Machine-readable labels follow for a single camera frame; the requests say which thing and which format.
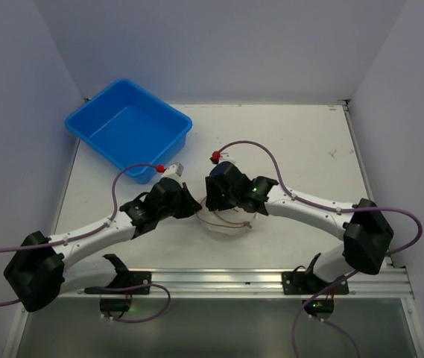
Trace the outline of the round beige mesh laundry bag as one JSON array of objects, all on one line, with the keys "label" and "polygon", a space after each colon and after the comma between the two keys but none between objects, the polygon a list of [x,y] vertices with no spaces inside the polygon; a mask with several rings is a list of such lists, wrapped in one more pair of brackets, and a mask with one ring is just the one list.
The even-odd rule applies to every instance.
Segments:
[{"label": "round beige mesh laundry bag", "polygon": [[239,208],[210,211],[203,207],[196,213],[196,217],[213,236],[231,239],[241,237],[251,231],[257,214],[247,213]]}]

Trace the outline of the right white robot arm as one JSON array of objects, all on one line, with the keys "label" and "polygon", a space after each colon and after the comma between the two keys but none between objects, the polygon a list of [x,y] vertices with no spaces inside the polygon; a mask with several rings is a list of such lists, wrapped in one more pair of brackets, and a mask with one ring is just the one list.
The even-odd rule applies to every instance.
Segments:
[{"label": "right white robot arm", "polygon": [[352,206],[300,197],[272,178],[250,179],[230,161],[216,165],[205,182],[206,208],[210,211],[239,208],[247,213],[292,219],[340,241],[338,247],[313,257],[304,274],[295,280],[299,286],[317,291],[352,271],[379,273],[393,229],[373,201],[362,198]]}]

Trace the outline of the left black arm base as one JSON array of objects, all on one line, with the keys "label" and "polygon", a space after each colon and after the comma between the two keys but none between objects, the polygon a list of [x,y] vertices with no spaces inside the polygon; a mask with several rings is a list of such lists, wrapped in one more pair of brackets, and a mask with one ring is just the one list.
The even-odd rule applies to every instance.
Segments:
[{"label": "left black arm base", "polygon": [[149,287],[129,289],[128,291],[111,291],[111,289],[125,289],[131,286],[140,286],[151,283],[150,271],[130,271],[127,266],[115,255],[105,254],[107,260],[114,268],[114,276],[107,286],[93,286],[85,288],[88,295],[123,295],[123,298],[101,298],[99,310],[108,317],[121,318],[132,307],[133,295],[148,295]]}]

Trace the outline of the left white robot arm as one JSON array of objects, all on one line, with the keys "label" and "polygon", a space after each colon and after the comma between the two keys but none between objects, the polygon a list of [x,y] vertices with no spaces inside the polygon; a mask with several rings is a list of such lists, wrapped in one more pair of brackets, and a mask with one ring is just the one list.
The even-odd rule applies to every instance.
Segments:
[{"label": "left white robot arm", "polygon": [[122,204],[115,217],[104,222],[51,237],[39,231],[28,235],[7,264],[4,277],[30,313],[79,289],[133,291],[142,281],[134,278],[117,255],[105,254],[96,262],[87,257],[145,235],[164,219],[187,219],[200,208],[184,183],[163,178],[149,192]]}]

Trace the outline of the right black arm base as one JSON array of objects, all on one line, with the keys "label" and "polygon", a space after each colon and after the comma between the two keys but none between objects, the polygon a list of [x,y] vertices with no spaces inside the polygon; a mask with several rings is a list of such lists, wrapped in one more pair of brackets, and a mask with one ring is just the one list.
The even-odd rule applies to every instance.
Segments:
[{"label": "right black arm base", "polygon": [[[282,290],[285,295],[313,295],[330,285],[330,283],[318,278],[313,272],[320,256],[321,254],[316,254],[307,268],[305,266],[297,266],[293,271],[281,273]],[[307,304],[305,312],[314,318],[328,319],[335,309],[335,296],[348,294],[348,283],[344,281],[334,289],[326,291],[325,298],[316,298]]]}]

